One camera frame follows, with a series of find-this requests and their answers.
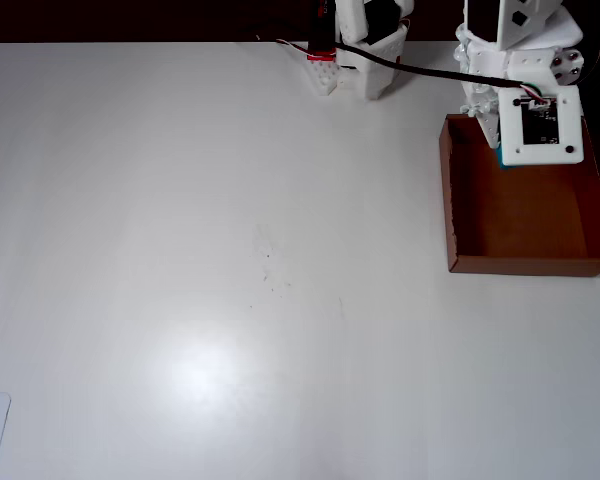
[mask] black cable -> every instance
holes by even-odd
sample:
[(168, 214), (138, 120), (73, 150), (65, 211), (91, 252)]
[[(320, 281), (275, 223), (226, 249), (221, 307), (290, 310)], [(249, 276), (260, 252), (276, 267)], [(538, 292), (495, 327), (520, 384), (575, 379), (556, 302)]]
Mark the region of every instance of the black cable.
[(336, 42), (334, 44), (334, 47), (339, 48), (340, 50), (346, 50), (347, 52), (355, 53), (356, 55), (360, 55), (361, 57), (364, 57), (367, 60), (371, 60), (372, 62), (375, 62), (384, 67), (393, 68), (395, 70), (402, 70), (403, 72), (415, 73), (416, 75), (425, 75), (427, 77), (437, 78), (448, 78), (449, 80), (460, 80), (462, 82), (482, 83), (484, 85), (491, 85), (493, 87), (503, 88), (519, 88), (524, 83), (518, 80), (508, 80), (505, 78), (483, 77), (482, 75), (471, 75), (469, 73), (447, 72), (444, 70), (432, 70), (430, 68), (403, 65), (401, 63), (390, 62), (389, 60), (385, 60), (384, 58), (372, 55), (371, 53), (365, 52), (364, 50), (361, 50), (359, 48), (352, 47), (351, 45), (345, 45), (344, 43), (339, 42)]

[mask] red and white wire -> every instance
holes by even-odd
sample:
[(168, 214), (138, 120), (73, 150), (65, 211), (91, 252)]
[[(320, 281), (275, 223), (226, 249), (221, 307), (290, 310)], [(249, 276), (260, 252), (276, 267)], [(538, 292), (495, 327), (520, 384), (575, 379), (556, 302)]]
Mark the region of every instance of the red and white wire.
[(532, 88), (527, 87), (526, 85), (520, 85), (520, 88), (522, 88), (525, 92), (527, 92), (527, 94), (534, 100), (537, 100), (540, 103), (547, 103), (547, 101), (544, 98), (542, 98), (540, 95), (538, 95)]
[(326, 54), (310, 52), (306, 48), (303, 48), (300, 45), (296, 45), (295, 43), (288, 42), (287, 40), (284, 40), (282, 38), (276, 38), (276, 43), (279, 43), (281, 45), (289, 45), (290, 47), (295, 48), (299, 52), (302, 52), (305, 55), (308, 55), (309, 57), (312, 57), (312, 58), (315, 58), (315, 59), (321, 59), (321, 58), (325, 58), (325, 57), (333, 57), (333, 56), (335, 56), (335, 52), (333, 52), (333, 53), (326, 53)]

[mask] open box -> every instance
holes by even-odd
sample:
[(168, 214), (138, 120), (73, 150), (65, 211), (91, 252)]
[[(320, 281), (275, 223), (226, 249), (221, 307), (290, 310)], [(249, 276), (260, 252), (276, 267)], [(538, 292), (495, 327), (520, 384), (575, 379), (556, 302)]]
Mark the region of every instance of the open box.
[(440, 136), (449, 271), (592, 277), (600, 273), (600, 179), (583, 122), (575, 165), (501, 169), (475, 118)]

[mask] blue component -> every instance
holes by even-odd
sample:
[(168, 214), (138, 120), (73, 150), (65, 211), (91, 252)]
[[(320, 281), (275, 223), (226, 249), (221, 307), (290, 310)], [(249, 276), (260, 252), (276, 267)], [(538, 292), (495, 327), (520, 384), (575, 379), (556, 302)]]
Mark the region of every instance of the blue component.
[(498, 148), (496, 148), (495, 151), (496, 151), (496, 155), (498, 156), (498, 165), (500, 165), (500, 168), (502, 170), (509, 170), (510, 168), (515, 168), (515, 167), (510, 167), (510, 166), (502, 163), (502, 144), (500, 144), (500, 146)]

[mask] white 3d-printed part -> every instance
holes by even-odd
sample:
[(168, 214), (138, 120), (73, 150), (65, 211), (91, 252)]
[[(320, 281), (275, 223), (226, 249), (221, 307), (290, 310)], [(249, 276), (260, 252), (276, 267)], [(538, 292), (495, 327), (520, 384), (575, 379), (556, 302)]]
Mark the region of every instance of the white 3d-printed part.
[[(547, 19), (560, 7), (562, 0), (491, 0), (499, 1), (498, 33), (488, 42), (467, 30), (471, 40), (486, 43), (496, 50), (506, 50), (522, 39), (541, 31)], [(465, 24), (471, 25), (469, 0), (465, 0)]]
[(336, 11), (345, 43), (359, 42), (369, 35), (364, 0), (336, 0)]
[(584, 160), (578, 87), (555, 87), (543, 94), (557, 99), (559, 143), (525, 145), (522, 109), (514, 105), (514, 100), (527, 94), (521, 88), (501, 88), (498, 92), (500, 125), (505, 132), (502, 135), (504, 165), (554, 165)]
[(304, 60), (303, 64), (318, 95), (327, 96), (338, 85), (340, 67), (338, 67), (336, 62)]

